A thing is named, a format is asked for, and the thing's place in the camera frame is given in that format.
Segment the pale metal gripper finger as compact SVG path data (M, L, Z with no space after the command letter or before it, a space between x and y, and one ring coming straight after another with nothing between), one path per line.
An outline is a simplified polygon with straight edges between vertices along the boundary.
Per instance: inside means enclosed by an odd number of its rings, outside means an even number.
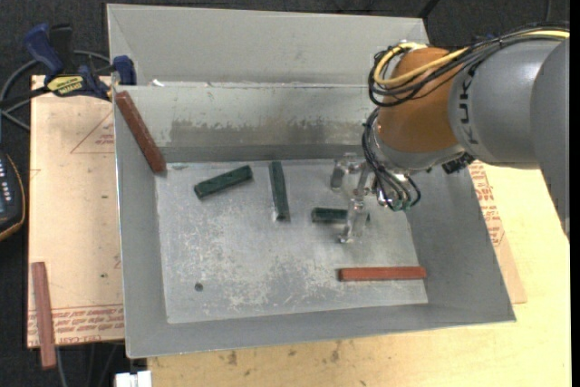
M330 178L330 188L339 189L346 174L359 172L363 166L363 159L354 153L346 153L334 160L333 172Z
M346 244L360 237L368 222L369 212L364 199L351 198L347 209L343 231L338 237L341 244Z

